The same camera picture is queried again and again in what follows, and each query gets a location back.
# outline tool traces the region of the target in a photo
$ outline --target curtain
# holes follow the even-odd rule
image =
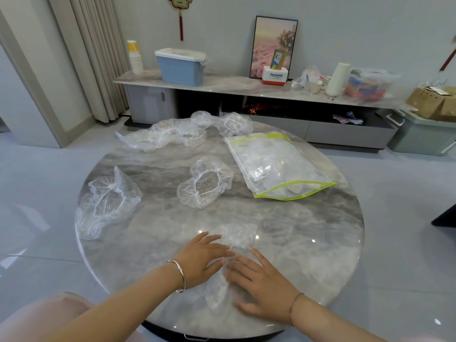
[[[117,119],[128,109],[128,71],[111,0],[49,0],[94,118]]]

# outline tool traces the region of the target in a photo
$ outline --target cardboard box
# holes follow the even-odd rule
[[[422,118],[456,122],[456,88],[448,87],[445,91],[429,87],[417,87],[407,104],[418,109],[416,114]]]

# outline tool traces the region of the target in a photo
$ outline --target ziplock bag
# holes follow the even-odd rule
[[[240,115],[236,112],[218,117],[203,110],[198,110],[191,115],[190,121],[204,129],[215,126],[222,137],[244,135],[254,131],[252,120],[248,116]]]
[[[116,135],[129,147],[146,152],[160,149],[169,143],[195,147],[206,140],[206,131],[189,119],[163,120],[149,129],[142,129],[128,135],[116,132]]]
[[[216,157],[202,157],[190,168],[192,178],[181,182],[177,196],[190,207],[208,206],[231,188],[234,172]]]
[[[336,185],[279,132],[225,138],[255,198],[308,197]]]
[[[142,192],[117,166],[114,176],[100,176],[88,183],[76,210],[76,230],[81,239],[94,240],[108,224],[127,220],[141,201]]]

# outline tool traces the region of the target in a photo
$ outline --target hand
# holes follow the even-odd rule
[[[208,234],[209,232],[203,232],[194,237],[174,257],[174,260],[182,268],[187,288],[196,287],[206,282],[225,264],[225,259],[220,259],[208,266],[211,260],[233,257],[236,254],[229,250],[230,246],[228,245],[211,243],[220,239],[222,237],[221,235]]]
[[[231,271],[225,273],[225,278],[248,291],[257,304],[235,301],[234,305],[247,314],[289,325],[288,310],[299,290],[256,249],[249,251],[261,265],[237,254],[234,258],[237,262],[228,265]]]

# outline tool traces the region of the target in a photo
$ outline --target framed picture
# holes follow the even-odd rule
[[[261,79],[263,67],[271,66],[276,50],[286,52],[283,67],[290,70],[297,26],[297,20],[257,16],[250,78]]]

